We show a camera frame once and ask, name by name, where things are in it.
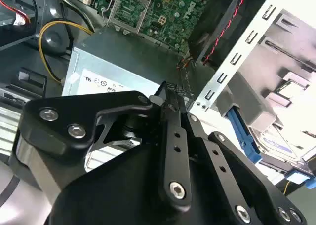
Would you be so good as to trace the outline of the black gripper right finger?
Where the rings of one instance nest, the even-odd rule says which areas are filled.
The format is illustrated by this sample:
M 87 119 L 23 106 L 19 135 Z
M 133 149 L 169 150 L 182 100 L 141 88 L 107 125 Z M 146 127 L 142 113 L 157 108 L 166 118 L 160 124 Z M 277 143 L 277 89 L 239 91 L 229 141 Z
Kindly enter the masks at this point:
M 186 111 L 183 91 L 169 84 L 167 101 L 184 128 L 185 170 L 191 204 L 178 225 L 305 225 L 304 215 L 222 133 L 207 135 L 199 119 Z

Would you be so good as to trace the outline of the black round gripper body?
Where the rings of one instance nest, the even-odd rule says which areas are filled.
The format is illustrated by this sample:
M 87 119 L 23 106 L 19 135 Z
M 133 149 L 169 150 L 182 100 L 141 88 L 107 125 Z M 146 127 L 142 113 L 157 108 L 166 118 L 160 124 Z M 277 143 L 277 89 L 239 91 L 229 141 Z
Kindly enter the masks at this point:
M 183 167 L 162 167 L 161 156 L 156 146 L 140 146 L 76 179 L 58 196 L 50 224 L 177 225 L 191 201 L 163 184 L 166 173 Z

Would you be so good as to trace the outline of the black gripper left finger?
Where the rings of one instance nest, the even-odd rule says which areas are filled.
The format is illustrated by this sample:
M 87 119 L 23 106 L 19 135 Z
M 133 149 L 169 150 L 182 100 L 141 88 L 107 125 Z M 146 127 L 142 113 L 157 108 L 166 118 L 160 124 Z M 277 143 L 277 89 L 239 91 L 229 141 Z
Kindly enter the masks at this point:
M 184 128 L 167 101 L 163 83 L 151 97 L 138 91 L 76 95 L 29 101 L 23 108 L 14 154 L 30 170 L 52 204 L 73 181 L 140 146 L 156 146 L 166 173 L 163 184 L 177 199 L 185 196 L 189 172 Z

